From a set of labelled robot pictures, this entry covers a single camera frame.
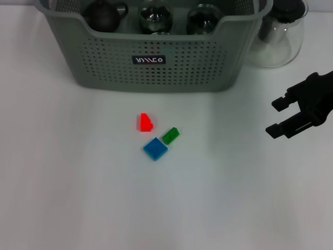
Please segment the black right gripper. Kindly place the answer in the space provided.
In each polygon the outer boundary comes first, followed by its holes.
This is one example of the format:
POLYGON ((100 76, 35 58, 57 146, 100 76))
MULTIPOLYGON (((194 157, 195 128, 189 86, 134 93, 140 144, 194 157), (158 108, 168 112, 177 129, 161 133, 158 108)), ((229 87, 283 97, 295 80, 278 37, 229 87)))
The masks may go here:
POLYGON ((272 106, 281 112, 295 102, 301 112, 266 128, 272 138, 284 135, 290 139, 312 125, 318 127, 326 121, 332 111, 332 72, 310 74, 304 81, 288 88, 284 96, 272 101, 272 106))

